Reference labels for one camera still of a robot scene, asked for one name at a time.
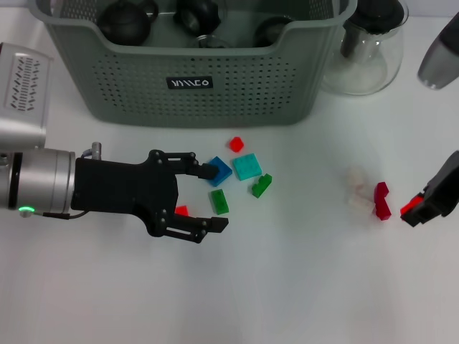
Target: small red cube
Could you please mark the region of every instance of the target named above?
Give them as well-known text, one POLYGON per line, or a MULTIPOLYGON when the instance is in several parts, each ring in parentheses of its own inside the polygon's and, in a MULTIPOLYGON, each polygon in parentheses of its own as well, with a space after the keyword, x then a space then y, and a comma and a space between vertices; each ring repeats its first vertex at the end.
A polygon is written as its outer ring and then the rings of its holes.
POLYGON ((182 216, 189 216, 188 208, 186 206, 177 206, 175 208, 175 214, 182 215, 182 216))
POLYGON ((229 146, 233 152, 239 153, 244 148, 244 143, 239 136, 236 136, 229 142, 229 146))

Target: white table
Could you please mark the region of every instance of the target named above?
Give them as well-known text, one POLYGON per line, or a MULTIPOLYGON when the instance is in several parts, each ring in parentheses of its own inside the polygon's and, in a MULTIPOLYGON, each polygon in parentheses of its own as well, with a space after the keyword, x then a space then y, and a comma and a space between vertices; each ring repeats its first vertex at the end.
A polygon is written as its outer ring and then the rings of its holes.
MULTIPOLYGON (((412 229, 399 208, 459 148, 459 82, 433 92, 417 68, 447 19, 409 19, 397 79, 368 97, 321 92, 302 123, 283 128, 178 130, 96 120, 42 23, 0 9, 0 40, 55 58, 47 147, 140 163, 148 152, 235 154, 240 135, 273 184, 222 184, 230 213, 202 244, 151 238, 134 216, 74 221, 0 212, 0 343, 432 344, 459 340, 459 211, 412 229), (386 181, 393 217, 356 221, 346 169, 386 181)), ((211 216, 197 178, 179 204, 211 216)))

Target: cable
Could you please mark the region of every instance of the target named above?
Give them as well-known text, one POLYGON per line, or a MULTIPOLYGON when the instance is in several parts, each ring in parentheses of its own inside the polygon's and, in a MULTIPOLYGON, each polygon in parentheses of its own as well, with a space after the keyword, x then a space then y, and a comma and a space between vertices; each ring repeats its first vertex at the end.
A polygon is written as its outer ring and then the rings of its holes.
POLYGON ((80 217, 86 215, 89 213, 89 211, 83 211, 79 214, 76 215, 70 215, 70 214, 59 214, 59 213, 43 213, 43 217, 51 217, 53 219, 61 219, 61 220, 73 220, 73 219, 79 219, 80 217))

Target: red block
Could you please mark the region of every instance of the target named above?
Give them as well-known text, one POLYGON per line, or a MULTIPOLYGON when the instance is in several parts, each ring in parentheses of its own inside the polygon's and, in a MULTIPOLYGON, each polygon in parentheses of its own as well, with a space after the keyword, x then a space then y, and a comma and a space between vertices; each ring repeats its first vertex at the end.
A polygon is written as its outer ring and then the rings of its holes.
POLYGON ((239 136, 236 136, 229 142, 229 146, 233 152, 239 153, 244 148, 244 143, 239 136))
POLYGON ((175 214, 189 216, 188 215, 188 208, 186 206, 177 206, 175 208, 175 214))
POLYGON ((392 215, 385 200, 388 193, 389 189, 385 182, 378 183, 376 188, 374 188, 375 212, 381 221, 387 220, 392 215))

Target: black teapot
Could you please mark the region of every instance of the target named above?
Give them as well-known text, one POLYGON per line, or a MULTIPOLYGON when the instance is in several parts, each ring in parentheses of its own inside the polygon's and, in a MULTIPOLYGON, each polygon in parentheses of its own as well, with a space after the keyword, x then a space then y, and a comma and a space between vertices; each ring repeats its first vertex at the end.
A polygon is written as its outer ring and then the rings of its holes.
POLYGON ((99 16, 97 25, 106 39, 119 45, 141 45, 150 34, 151 23, 158 16, 158 5, 145 0, 135 5, 118 0, 99 16))

